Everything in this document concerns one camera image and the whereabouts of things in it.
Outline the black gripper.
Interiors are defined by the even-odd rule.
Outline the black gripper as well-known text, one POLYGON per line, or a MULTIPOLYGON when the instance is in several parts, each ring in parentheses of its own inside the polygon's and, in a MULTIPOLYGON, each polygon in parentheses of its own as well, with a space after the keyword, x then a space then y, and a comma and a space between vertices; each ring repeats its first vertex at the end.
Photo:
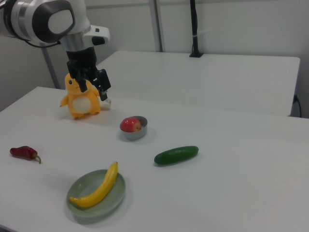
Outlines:
POLYGON ((69 61, 67 67, 70 76, 76 80, 81 92, 87 91, 86 80, 97 78, 97 90, 101 101, 107 101, 108 89, 111 87, 107 72, 105 69, 97 70, 97 56, 94 47, 89 47, 81 51, 67 51, 69 61))

